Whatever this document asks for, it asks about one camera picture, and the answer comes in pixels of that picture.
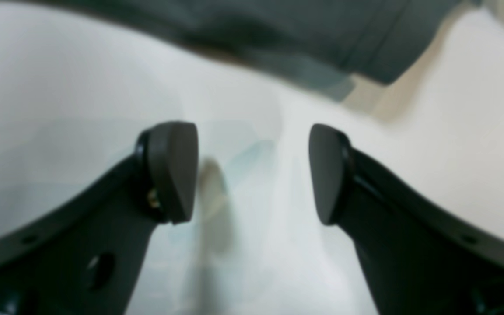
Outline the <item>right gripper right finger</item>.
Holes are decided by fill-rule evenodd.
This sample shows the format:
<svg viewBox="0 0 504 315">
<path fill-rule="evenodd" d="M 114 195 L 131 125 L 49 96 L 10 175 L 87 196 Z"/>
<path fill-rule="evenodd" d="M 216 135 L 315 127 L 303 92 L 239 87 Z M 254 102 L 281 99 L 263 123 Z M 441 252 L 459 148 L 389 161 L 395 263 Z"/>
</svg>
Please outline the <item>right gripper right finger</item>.
<svg viewBox="0 0 504 315">
<path fill-rule="evenodd" d="M 504 315 L 504 241 L 440 209 L 345 133 L 308 141 L 322 224 L 352 239 L 381 315 Z"/>
</svg>

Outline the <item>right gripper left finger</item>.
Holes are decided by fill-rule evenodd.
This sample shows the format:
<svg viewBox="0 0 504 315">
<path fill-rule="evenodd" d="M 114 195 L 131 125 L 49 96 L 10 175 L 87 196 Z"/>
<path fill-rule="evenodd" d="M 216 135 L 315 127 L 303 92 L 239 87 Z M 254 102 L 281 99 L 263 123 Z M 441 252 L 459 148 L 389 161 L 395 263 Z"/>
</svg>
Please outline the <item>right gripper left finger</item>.
<svg viewBox="0 0 504 315">
<path fill-rule="evenodd" d="M 160 224 L 192 219 L 194 123 L 144 130 L 132 154 L 58 209 L 0 238 L 0 315 L 122 315 Z"/>
</svg>

